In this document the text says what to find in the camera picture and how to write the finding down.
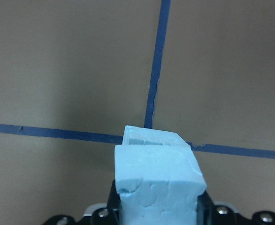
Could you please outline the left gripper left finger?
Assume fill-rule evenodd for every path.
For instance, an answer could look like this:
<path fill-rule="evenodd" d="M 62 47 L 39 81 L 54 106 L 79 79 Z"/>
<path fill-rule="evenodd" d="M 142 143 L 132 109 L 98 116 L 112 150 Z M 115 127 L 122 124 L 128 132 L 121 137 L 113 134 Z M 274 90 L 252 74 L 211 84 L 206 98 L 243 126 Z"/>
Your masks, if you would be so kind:
<path fill-rule="evenodd" d="M 120 197 L 116 191 L 115 180 L 112 181 L 108 201 L 107 209 L 109 210 L 109 217 L 112 219 L 113 225 L 118 225 L 119 222 L 119 209 L 120 209 Z"/>

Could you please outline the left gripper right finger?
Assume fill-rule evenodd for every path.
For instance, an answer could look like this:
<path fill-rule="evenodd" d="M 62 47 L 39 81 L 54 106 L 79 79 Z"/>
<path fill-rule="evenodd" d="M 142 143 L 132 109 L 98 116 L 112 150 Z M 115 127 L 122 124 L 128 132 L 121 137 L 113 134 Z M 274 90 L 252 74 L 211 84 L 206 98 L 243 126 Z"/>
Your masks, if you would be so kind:
<path fill-rule="evenodd" d="M 197 201 L 197 225 L 210 225 L 212 220 L 212 208 L 214 203 L 205 191 L 202 195 L 198 196 Z"/>

